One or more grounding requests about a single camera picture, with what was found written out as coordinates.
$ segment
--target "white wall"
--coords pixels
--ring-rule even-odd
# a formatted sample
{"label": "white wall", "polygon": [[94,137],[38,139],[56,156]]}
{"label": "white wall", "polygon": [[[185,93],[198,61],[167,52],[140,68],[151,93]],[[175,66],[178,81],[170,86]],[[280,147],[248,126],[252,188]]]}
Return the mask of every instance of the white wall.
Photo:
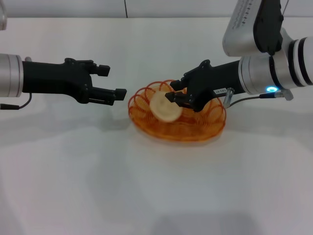
{"label": "white wall", "polygon": [[126,17],[124,0],[3,0],[9,17]]}
{"label": "white wall", "polygon": [[[237,0],[125,0],[128,17],[230,16]],[[313,16],[313,0],[290,0],[286,15]],[[281,0],[284,8],[287,0]],[[9,17],[126,17],[124,0],[4,0]]]}
{"label": "white wall", "polygon": [[313,17],[313,0],[290,0],[285,15]]}
{"label": "white wall", "polygon": [[[281,0],[283,8],[286,2]],[[224,17],[231,16],[236,3],[237,0],[126,0],[128,17]]]}

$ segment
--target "label sticker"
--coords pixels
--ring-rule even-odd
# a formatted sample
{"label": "label sticker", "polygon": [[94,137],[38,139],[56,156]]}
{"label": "label sticker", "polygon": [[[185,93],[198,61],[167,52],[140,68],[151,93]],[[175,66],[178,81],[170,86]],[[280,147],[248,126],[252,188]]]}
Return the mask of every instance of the label sticker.
{"label": "label sticker", "polygon": [[215,94],[223,94],[223,93],[227,92],[227,89],[221,88],[221,89],[214,90],[214,92],[215,92]]}

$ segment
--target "orange fruit bowl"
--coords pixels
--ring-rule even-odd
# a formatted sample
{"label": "orange fruit bowl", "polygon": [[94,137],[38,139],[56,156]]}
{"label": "orange fruit bowl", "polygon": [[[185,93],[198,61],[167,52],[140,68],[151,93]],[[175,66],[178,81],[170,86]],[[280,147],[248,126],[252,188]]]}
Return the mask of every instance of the orange fruit bowl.
{"label": "orange fruit bowl", "polygon": [[150,110],[150,100],[156,91],[172,92],[169,85],[173,80],[153,82],[139,89],[128,102],[128,114],[133,123],[145,133],[168,141],[203,142],[220,135],[225,127],[226,110],[216,98],[196,113],[183,108],[174,122],[158,120]]}

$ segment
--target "cable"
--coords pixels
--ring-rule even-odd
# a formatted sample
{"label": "cable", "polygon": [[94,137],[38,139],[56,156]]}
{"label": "cable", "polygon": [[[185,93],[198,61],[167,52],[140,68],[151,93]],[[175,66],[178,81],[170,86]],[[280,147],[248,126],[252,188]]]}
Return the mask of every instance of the cable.
{"label": "cable", "polygon": [[19,110],[19,109],[22,109],[30,103],[31,98],[32,98],[32,93],[29,93],[28,101],[22,106],[13,105],[13,104],[0,104],[0,110]]}
{"label": "cable", "polygon": [[229,108],[241,101],[245,101],[245,100],[249,100],[249,99],[259,99],[260,97],[259,96],[254,96],[254,97],[248,97],[248,98],[243,98],[243,99],[239,99],[239,100],[236,100],[235,102],[231,103]]}
{"label": "cable", "polygon": [[286,3],[286,6],[285,6],[285,9],[284,9],[284,11],[283,11],[283,15],[285,15],[285,11],[286,11],[286,9],[287,9],[288,3],[289,3],[289,0],[287,0],[287,3]]}
{"label": "cable", "polygon": [[26,106],[31,102],[31,98],[32,98],[32,93],[29,93],[29,99],[28,99],[28,101],[27,101],[25,104],[23,104],[22,106],[20,106],[20,109],[26,107]]}

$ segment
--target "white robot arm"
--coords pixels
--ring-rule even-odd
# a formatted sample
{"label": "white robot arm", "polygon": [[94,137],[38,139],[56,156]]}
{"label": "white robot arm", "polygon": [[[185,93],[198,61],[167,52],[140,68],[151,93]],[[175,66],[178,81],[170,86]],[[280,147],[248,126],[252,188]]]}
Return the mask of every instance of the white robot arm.
{"label": "white robot arm", "polygon": [[292,100],[290,89],[313,85],[313,37],[291,39],[283,20],[280,0],[238,0],[223,48],[241,60],[217,67],[203,61],[171,83],[176,91],[187,88],[187,94],[167,93],[167,98],[196,112],[221,96],[228,108],[233,94],[240,93],[261,94],[247,99]]}

